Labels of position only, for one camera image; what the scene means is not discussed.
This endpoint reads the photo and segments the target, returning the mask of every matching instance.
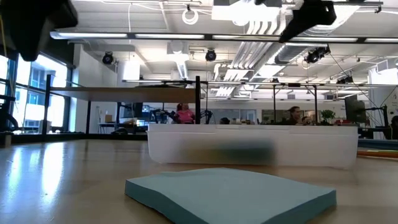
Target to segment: foam pad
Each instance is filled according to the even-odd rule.
[[[334,189],[224,168],[129,179],[125,194],[189,224],[305,223],[336,205]]]

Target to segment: potted plant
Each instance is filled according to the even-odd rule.
[[[324,110],[321,112],[321,117],[323,118],[324,121],[326,121],[328,124],[330,124],[330,121],[334,119],[336,116],[336,113],[331,111],[331,110]]]

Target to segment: person in pink shirt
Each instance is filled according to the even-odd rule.
[[[195,114],[189,109],[188,103],[179,103],[177,105],[177,116],[179,124],[195,123]]]

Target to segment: blue mat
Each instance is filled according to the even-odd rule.
[[[305,223],[336,191],[235,169],[163,172],[126,181],[125,194],[174,223]]]

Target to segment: pink shirt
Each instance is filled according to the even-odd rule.
[[[190,110],[180,110],[177,112],[178,118],[182,124],[193,123],[193,112]]]

